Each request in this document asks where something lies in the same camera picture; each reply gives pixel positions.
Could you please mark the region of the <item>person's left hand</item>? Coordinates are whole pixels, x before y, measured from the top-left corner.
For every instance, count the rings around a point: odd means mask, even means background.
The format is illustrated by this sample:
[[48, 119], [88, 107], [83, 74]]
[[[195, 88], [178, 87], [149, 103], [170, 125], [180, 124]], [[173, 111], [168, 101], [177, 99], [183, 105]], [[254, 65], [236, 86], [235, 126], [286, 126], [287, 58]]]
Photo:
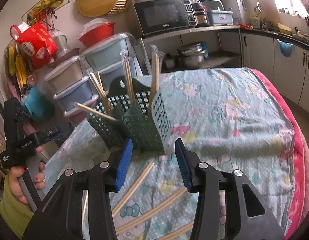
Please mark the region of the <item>person's left hand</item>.
[[31, 154], [34, 153], [37, 157], [29, 158], [27, 161], [17, 156], [17, 148], [13, 145], [7, 146], [4, 153], [8, 157], [5, 165], [12, 166], [6, 178], [5, 189], [10, 191], [18, 203], [33, 211], [41, 203], [41, 190], [45, 187], [45, 165], [38, 156], [42, 150], [41, 146], [31, 149]]

